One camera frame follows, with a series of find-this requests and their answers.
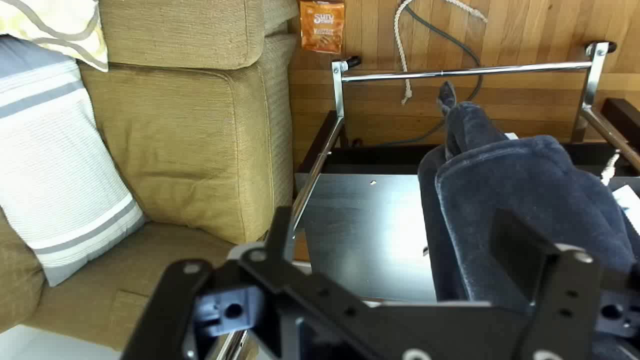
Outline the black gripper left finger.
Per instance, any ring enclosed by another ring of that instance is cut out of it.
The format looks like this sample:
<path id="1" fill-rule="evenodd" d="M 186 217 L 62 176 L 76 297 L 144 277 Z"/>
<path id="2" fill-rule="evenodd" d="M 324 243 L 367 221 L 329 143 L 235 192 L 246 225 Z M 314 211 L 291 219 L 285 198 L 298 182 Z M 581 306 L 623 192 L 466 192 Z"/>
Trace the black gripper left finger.
<path id="1" fill-rule="evenodd" d="M 212 266 L 201 258 L 176 261 L 160 277 L 122 360 L 204 360 L 211 340 L 198 335 L 197 297 Z"/>

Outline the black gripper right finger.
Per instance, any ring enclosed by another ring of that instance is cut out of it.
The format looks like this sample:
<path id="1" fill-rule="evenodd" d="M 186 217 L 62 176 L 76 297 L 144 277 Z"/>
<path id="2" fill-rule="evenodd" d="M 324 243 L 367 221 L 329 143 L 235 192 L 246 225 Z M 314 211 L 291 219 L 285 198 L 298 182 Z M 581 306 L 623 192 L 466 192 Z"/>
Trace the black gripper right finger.
<path id="1" fill-rule="evenodd" d="M 494 219 L 492 257 L 529 300 L 520 360 L 588 360 L 602 266 L 583 251 L 558 251 L 517 214 Z"/>

